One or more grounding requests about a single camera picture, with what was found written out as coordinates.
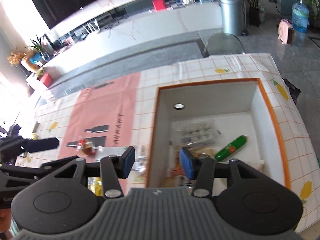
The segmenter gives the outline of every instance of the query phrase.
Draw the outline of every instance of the blue water jug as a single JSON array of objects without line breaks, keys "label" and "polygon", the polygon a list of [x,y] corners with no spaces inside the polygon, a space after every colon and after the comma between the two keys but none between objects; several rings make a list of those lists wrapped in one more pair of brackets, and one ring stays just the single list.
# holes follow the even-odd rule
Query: blue water jug
[{"label": "blue water jug", "polygon": [[292,26],[295,30],[306,33],[309,24],[309,10],[302,0],[292,5]]}]

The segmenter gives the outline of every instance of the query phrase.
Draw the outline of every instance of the metal screw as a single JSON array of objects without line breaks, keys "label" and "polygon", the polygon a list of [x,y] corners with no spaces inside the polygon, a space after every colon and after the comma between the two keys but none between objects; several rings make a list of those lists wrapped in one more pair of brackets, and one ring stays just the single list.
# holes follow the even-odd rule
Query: metal screw
[{"label": "metal screw", "polygon": [[121,195],[121,191],[117,189],[109,189],[106,191],[105,195],[109,198],[116,198]]},{"label": "metal screw", "polygon": [[209,195],[209,191],[204,188],[198,188],[193,192],[193,195],[196,197],[206,197]]}]

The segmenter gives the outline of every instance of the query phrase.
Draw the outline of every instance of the trash can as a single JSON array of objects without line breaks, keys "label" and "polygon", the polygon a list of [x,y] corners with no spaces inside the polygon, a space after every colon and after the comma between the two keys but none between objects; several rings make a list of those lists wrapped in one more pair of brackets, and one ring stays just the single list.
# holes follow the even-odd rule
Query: trash can
[{"label": "trash can", "polygon": [[241,36],[245,26],[245,3],[243,0],[220,0],[223,32]]}]

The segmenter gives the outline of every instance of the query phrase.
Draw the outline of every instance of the lemon print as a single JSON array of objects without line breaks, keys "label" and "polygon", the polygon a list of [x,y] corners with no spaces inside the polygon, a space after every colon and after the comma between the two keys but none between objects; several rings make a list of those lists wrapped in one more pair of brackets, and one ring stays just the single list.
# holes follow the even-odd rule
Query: lemon print
[{"label": "lemon print", "polygon": [[218,74],[223,74],[223,73],[228,73],[230,70],[223,69],[223,68],[216,68],[214,71]]},{"label": "lemon print", "polygon": [[284,87],[281,86],[277,81],[275,81],[274,79],[270,80],[271,82],[273,82],[273,84],[277,87],[278,91],[280,92],[280,94],[284,97],[284,99],[286,101],[289,100],[289,96],[287,94],[287,91],[285,91]]},{"label": "lemon print", "polygon": [[307,202],[306,199],[308,197],[310,197],[311,192],[312,192],[312,182],[311,181],[307,181],[303,185],[302,190],[300,192],[300,199],[301,199],[302,204],[305,204]]},{"label": "lemon print", "polygon": [[58,122],[53,122],[49,127],[49,132],[51,132],[53,129],[57,128],[58,124],[59,124]]}]

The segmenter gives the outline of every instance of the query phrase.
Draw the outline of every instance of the table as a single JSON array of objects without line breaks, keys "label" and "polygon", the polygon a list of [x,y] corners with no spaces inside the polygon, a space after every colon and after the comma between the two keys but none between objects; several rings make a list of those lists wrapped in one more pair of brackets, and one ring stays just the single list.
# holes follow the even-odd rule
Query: table
[{"label": "table", "polygon": [[[179,62],[124,76],[41,106],[34,112],[34,120],[40,123],[36,133],[40,138],[56,136],[62,142],[60,148],[33,154],[30,162],[19,158],[17,165],[38,167],[75,155],[77,151],[66,145],[79,137],[106,137],[107,147],[140,146],[141,155],[148,156],[157,87],[241,78],[259,78],[273,108],[285,152],[284,185],[304,203],[296,229],[300,232],[320,218],[320,170],[299,111],[269,54],[217,55]],[[108,132],[84,132],[107,124]],[[122,187],[127,192],[130,187],[144,187],[144,181],[137,181],[132,172]]]}]

